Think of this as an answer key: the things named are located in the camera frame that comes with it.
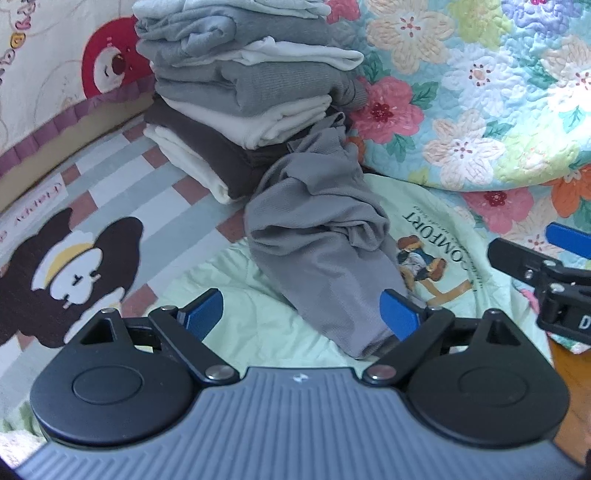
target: light green sheet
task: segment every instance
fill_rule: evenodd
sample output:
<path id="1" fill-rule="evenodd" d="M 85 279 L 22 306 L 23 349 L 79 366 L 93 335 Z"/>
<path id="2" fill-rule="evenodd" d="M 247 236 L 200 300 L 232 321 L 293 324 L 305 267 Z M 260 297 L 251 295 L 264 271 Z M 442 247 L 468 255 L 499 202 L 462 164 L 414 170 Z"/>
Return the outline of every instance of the light green sheet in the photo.
<path id="1" fill-rule="evenodd" d="M 509 277 L 490 267 L 486 240 L 460 214 L 418 185 L 374 175 L 365 177 L 372 190 L 384 198 L 391 235 L 403 239 L 402 244 L 409 242 L 405 238 L 417 235 L 422 251 L 437 260 L 439 270 L 435 272 L 439 275 L 434 276 L 438 280 L 430 279 L 432 291 L 435 286 L 445 294 L 466 280 L 472 282 L 472 288 L 443 303 L 445 308 L 464 317 L 479 317 L 488 308 L 500 308 L 550 360 L 546 335 L 536 327 L 527 300 L 511 286 Z M 443 269 L 441 259 L 446 264 Z M 174 280 L 149 310 L 165 304 L 183 306 L 212 287 L 223 294 L 224 313 L 204 343 L 242 374 L 249 365 L 350 366 L 359 372 L 375 360 L 354 360 L 313 330 L 274 291 L 250 257 L 245 240 Z M 424 283 L 414 282 L 414 289 L 423 299 L 433 299 Z"/>

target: folded white shirt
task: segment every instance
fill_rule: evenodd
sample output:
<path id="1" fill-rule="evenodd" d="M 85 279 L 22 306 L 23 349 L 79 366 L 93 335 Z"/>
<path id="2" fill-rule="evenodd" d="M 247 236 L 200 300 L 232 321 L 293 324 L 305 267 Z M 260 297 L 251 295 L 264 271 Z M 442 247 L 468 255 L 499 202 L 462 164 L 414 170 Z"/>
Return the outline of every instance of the folded white shirt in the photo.
<path id="1" fill-rule="evenodd" d="M 160 150 L 171 164 L 180 168 L 209 189 L 219 203 L 227 205 L 236 201 L 230 198 L 227 185 L 217 176 L 209 164 L 172 130 L 159 125 L 148 124 L 144 129 L 144 135 L 158 144 Z"/>
<path id="2" fill-rule="evenodd" d="M 213 63 L 216 60 L 233 60 L 243 65 L 256 65 L 266 61 L 316 61 L 327 63 L 336 69 L 348 72 L 363 62 L 363 54 L 356 50 L 343 50 L 322 45 L 305 45 L 289 41 L 276 42 L 265 37 L 238 50 L 225 51 L 205 58 L 188 58 L 174 67 L 194 67 Z"/>
<path id="3" fill-rule="evenodd" d="M 300 18 L 326 17 L 331 12 L 324 2 L 313 0 L 137 0 L 132 11 L 137 18 L 159 20 L 184 10 L 212 5 L 229 5 L 252 12 Z"/>
<path id="4" fill-rule="evenodd" d="M 283 143 L 326 116 L 330 95 L 282 103 L 260 115 L 234 116 L 169 98 L 164 101 L 183 115 L 215 128 L 228 140 L 248 150 Z"/>

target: gray cloth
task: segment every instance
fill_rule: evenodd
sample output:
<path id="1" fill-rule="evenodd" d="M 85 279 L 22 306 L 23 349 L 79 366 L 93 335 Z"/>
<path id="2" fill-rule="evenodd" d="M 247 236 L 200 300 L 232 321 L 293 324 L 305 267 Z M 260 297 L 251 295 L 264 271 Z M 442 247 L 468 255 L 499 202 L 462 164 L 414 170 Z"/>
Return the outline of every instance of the gray cloth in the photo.
<path id="1" fill-rule="evenodd" d="M 328 45 L 332 40 L 323 18 L 268 15 L 226 5 L 139 20 L 135 29 L 139 54 L 156 66 L 237 50 L 264 37 L 307 45 Z"/>
<path id="2" fill-rule="evenodd" d="M 364 358 L 393 336 L 382 292 L 407 289 L 388 217 L 344 140 L 344 127 L 313 129 L 276 162 L 246 206 L 245 229 L 253 259 L 304 320 Z"/>
<path id="3" fill-rule="evenodd" d="M 330 95 L 340 109 L 367 102 L 351 72 L 326 63 L 266 62 L 245 66 L 216 61 L 198 67 L 156 67 L 156 91 L 163 97 L 236 116 L 254 116 L 281 103 Z"/>

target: black circular disc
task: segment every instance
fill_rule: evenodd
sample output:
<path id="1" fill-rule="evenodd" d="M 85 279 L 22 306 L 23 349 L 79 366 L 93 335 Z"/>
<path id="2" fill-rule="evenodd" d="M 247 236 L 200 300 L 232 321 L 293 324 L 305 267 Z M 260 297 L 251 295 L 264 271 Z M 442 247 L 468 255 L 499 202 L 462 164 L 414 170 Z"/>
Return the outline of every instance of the black circular disc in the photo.
<path id="1" fill-rule="evenodd" d="M 411 378 L 408 399 L 431 427 L 470 445 L 505 448 L 545 438 L 564 418 L 568 391 L 552 375 L 531 375 L 526 362 L 498 358 L 456 353 L 430 360 Z"/>
<path id="2" fill-rule="evenodd" d="M 148 438 L 176 422 L 192 400 L 193 383 L 180 364 L 115 343 L 64 348 L 31 389 L 42 428 L 83 446 Z"/>

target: folded gray shirt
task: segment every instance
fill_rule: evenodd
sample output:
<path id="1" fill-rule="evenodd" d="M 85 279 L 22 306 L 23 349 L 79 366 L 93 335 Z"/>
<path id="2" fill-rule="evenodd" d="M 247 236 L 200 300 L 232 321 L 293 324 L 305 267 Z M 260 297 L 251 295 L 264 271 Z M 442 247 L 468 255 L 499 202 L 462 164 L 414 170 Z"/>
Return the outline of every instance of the folded gray shirt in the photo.
<path id="1" fill-rule="evenodd" d="M 236 116 L 254 116 L 281 103 L 330 95 L 349 111 L 365 106 L 367 92 L 343 72 L 315 61 L 266 62 L 245 66 L 216 61 L 197 67 L 156 67 L 163 97 Z"/>
<path id="2" fill-rule="evenodd" d="M 135 29 L 138 52 L 157 66 L 236 50 L 264 37 L 307 45 L 328 45 L 332 40 L 323 18 L 268 15 L 226 5 L 138 20 Z"/>

